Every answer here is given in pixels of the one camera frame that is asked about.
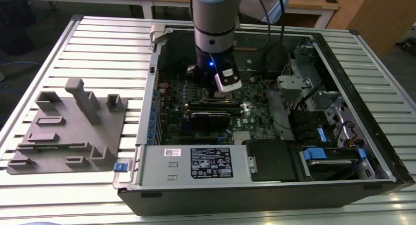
metal bracket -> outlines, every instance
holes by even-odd
[[[336,91],[320,91],[313,96],[314,108],[326,109],[330,106],[330,104],[333,104],[338,96],[340,94]]]
[[[257,173],[256,160],[252,156],[248,157],[248,169],[250,174]]]
[[[150,43],[158,43],[164,38],[165,34],[165,25],[164,24],[153,24],[150,27]]]
[[[301,89],[308,87],[304,80],[294,75],[281,75],[277,77],[277,82],[285,99],[296,101],[301,96]]]

cable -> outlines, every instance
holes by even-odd
[[[193,10],[192,10],[192,0],[189,0],[189,16],[190,16],[190,21],[193,22]]]
[[[282,14],[285,13],[284,1],[278,0],[278,2],[280,2],[280,10],[281,10],[281,16],[282,16]],[[290,64],[290,53],[286,50],[286,48],[284,47],[284,45],[282,45],[284,34],[285,34],[285,27],[281,26],[278,41],[269,48],[266,48],[265,51],[262,52],[261,62],[260,63],[262,65],[261,68],[264,70],[264,73],[266,73],[266,66],[265,66],[266,65],[266,56],[268,56],[269,52],[273,50],[274,47],[277,47],[277,49],[282,48],[285,50],[286,55],[288,55],[288,61],[289,61],[289,64]]]
[[[264,80],[262,80],[261,76],[258,76],[258,79],[260,79],[260,81],[261,81],[262,85],[266,87],[266,84],[265,84],[265,82],[264,82]]]
[[[266,47],[268,42],[269,42],[269,40],[270,40],[270,19],[269,19],[269,17],[268,17],[268,12],[266,12],[265,5],[264,5],[264,3],[262,3],[262,0],[258,0],[258,2],[260,2],[261,8],[262,8],[262,11],[264,11],[264,14],[265,14],[265,19],[266,19],[266,40],[265,40],[264,45],[262,45],[260,48],[257,48],[257,49],[254,50],[254,52],[261,51],[261,50]]]
[[[324,82],[320,81],[320,83],[313,87],[313,89],[310,90],[310,92],[306,94],[306,96],[302,97],[302,99],[300,99],[298,103],[294,106],[294,110],[298,108],[300,104],[302,104],[309,97],[312,97],[312,95],[316,93],[316,91],[320,89],[320,87],[322,87]]]
[[[36,65],[41,66],[41,64],[40,64],[40,63],[36,63],[36,62],[18,61],[18,62],[9,62],[9,63],[5,63],[5,64],[0,65],[0,67],[6,66],[6,65],[10,65],[10,64],[36,64]]]
[[[22,92],[25,92],[25,90],[10,90],[10,89],[1,89],[0,88],[0,93],[1,92],[6,92],[6,93],[13,94],[13,93],[22,93]]]
[[[346,146],[350,147],[352,143],[358,139],[358,134],[356,133],[356,131],[353,130],[353,128],[350,128],[350,132],[353,133],[353,138],[352,140],[348,142]]]
[[[278,0],[280,2],[280,10],[281,10],[281,16],[284,15],[285,13],[285,4],[284,4],[284,0]],[[284,34],[285,34],[285,27],[281,26],[281,29],[280,29],[280,39],[278,39],[278,45],[281,46],[281,42],[284,40]]]
[[[273,120],[273,122],[281,127],[281,128],[284,128],[284,129],[288,129],[288,130],[290,130],[292,131],[292,129],[290,128],[286,128],[285,126],[282,126],[280,123],[277,123],[277,121],[274,120],[274,117],[273,116],[270,116],[270,118],[272,118],[272,120]]]

slotted metal workbench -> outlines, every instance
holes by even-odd
[[[40,91],[56,91],[60,96],[69,96],[64,85],[70,77],[82,78],[85,90],[93,91],[96,97],[118,94],[129,99],[118,158],[133,156],[150,57],[149,31],[154,23],[190,25],[180,21],[101,17],[70,21],[0,132],[0,224],[40,221],[58,224],[414,224],[416,186],[385,196],[368,197],[342,208],[138,217],[116,194],[113,172],[6,174],[8,160],[36,114],[33,101],[37,94]],[[264,28],[241,25],[241,28],[248,27]],[[306,28],[286,29],[310,32]],[[414,102],[360,36],[344,30],[313,31],[325,37],[390,144],[414,175]],[[128,175],[120,175],[120,180],[128,181]]]

